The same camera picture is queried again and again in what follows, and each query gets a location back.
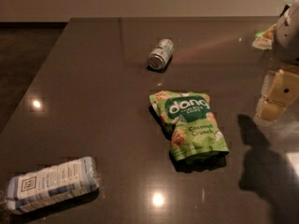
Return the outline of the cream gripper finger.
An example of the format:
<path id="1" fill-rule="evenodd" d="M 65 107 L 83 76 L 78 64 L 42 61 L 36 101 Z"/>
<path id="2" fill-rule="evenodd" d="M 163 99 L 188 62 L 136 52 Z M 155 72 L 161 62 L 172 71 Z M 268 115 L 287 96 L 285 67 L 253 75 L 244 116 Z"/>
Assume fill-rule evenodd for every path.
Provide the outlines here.
<path id="1" fill-rule="evenodd" d="M 261 98 L 255 110 L 255 122 L 275 122 L 299 98 L 299 67 L 287 66 L 268 71 L 263 80 Z"/>

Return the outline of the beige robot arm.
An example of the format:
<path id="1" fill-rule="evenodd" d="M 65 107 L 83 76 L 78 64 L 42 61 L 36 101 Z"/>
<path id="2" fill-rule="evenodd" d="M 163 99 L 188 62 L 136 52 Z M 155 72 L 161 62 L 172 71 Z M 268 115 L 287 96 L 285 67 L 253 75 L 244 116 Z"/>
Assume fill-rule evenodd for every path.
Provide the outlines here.
<path id="1" fill-rule="evenodd" d="M 286 5 L 278 21 L 252 46 L 270 50 L 274 58 L 264 77 L 254 117 L 257 125 L 270 126 L 299 98 L 299 0 Z"/>

